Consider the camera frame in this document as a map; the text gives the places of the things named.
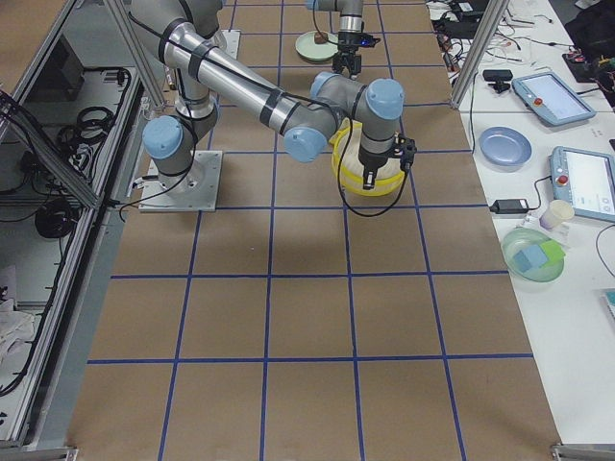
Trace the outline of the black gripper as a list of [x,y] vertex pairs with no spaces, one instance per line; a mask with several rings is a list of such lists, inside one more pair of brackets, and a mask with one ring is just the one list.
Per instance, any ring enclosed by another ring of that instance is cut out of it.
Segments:
[[398,160],[400,170],[407,175],[414,163],[415,140],[401,134],[393,137],[391,146],[381,153],[374,153],[360,147],[358,159],[363,166],[362,188],[372,190],[376,186],[378,171],[390,160]]
[[342,74],[343,70],[350,70],[350,78],[356,80],[360,75],[361,55],[360,48],[374,48],[380,39],[363,32],[342,32],[337,36],[337,52],[332,57],[332,71]]

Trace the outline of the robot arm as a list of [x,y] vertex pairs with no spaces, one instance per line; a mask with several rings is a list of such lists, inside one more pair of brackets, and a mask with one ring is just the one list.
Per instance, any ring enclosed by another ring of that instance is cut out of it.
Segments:
[[348,73],[355,80],[361,73],[362,56],[360,48],[374,48],[381,39],[364,32],[363,2],[360,0],[307,0],[305,6],[312,11],[312,22],[316,31],[316,12],[338,12],[339,27],[336,34],[336,52],[332,57],[332,71]]
[[198,87],[211,89],[283,136],[288,154],[314,160],[345,119],[361,123],[358,160],[369,190],[391,159],[408,172],[413,140],[398,133],[405,92],[393,79],[368,85],[332,72],[319,73],[304,105],[294,96],[232,58],[213,41],[220,1],[134,1],[129,17],[142,45],[159,62],[179,70]]

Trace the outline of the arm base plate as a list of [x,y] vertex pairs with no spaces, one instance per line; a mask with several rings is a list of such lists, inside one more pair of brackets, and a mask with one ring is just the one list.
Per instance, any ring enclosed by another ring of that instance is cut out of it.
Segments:
[[141,212],[191,212],[216,210],[222,170],[222,151],[197,150],[192,169],[182,182],[170,192],[170,178],[160,176],[158,168],[151,159],[148,175],[155,176],[144,183],[144,200],[138,203]]
[[239,30],[220,30],[217,32],[218,46],[232,58],[237,59],[241,32]]

